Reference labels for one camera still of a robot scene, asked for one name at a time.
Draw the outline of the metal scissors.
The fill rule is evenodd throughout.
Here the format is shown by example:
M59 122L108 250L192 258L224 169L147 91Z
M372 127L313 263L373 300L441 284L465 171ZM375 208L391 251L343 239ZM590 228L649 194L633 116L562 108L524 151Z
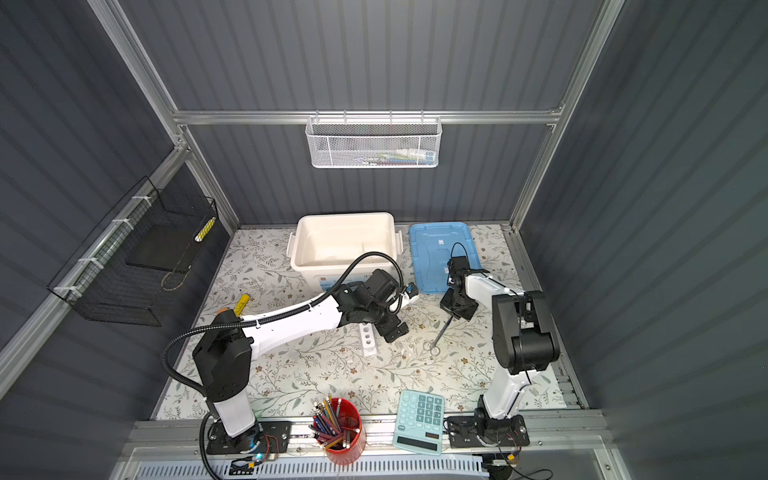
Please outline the metal scissors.
M453 317L449 317L446 322L443 324L441 329L439 330L436 337L431 341L425 341L423 345L423 349L427 352L429 352L433 356L437 356L440 354L441 349L439 347L439 342L445 335L446 330L449 328L451 323L453 322Z

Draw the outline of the blue plastic bin lid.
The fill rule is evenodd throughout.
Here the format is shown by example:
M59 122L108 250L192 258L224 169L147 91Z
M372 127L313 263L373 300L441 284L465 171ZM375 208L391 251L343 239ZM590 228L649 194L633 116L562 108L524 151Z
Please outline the blue plastic bin lid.
M470 228L465 223L416 224L409 229L409 240L415 282L423 293L446 292L448 261L452 256L463 254L472 268L481 267Z

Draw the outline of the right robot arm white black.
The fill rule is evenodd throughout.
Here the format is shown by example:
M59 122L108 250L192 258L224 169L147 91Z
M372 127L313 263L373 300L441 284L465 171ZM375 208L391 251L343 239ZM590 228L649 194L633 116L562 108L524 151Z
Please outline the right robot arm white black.
M479 307L488 309L497 361L473 414L445 420L451 446L527 446L530 440L520 414L524 393L561 352L545 296L541 291L515 290L489 271L472 267L466 250L452 254L447 269L448 289L440 307L450 320L470 320Z

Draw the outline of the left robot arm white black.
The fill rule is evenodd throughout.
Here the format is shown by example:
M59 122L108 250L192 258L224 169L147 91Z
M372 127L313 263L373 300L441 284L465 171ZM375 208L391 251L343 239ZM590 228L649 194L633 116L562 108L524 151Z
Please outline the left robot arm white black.
M350 324L370 324L388 343L407 334L399 312L417 300L419 290L405 281L401 267L392 272L376 269L364 281L347 280L370 256L364 253L353 260L331 287L308 301L248 318L225 309L210 324L180 334L163 349L161 365L168 376L199 392L208 406L198 447L211 478L218 475L208 458L206 442L215 425L223 428L223 438L235 452L255 464L278 454L283 445L261 427L250 406L246 387L254 359L293 340ZM193 350L197 380L181 374L170 361L171 350L193 336L200 338Z

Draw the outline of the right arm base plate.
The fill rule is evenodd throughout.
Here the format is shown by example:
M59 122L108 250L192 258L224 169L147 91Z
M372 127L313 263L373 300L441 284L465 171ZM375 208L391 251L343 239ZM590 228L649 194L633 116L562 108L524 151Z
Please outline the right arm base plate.
M444 419L443 426L452 448L516 449L530 445L528 429L521 415L502 420L450 416Z

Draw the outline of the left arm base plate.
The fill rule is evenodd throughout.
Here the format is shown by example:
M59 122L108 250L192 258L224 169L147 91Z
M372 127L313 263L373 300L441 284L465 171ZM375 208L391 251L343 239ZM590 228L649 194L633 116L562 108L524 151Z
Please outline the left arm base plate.
M209 455L285 453L293 424L289 421L259 422L244 433L231 437L216 420L206 433Z

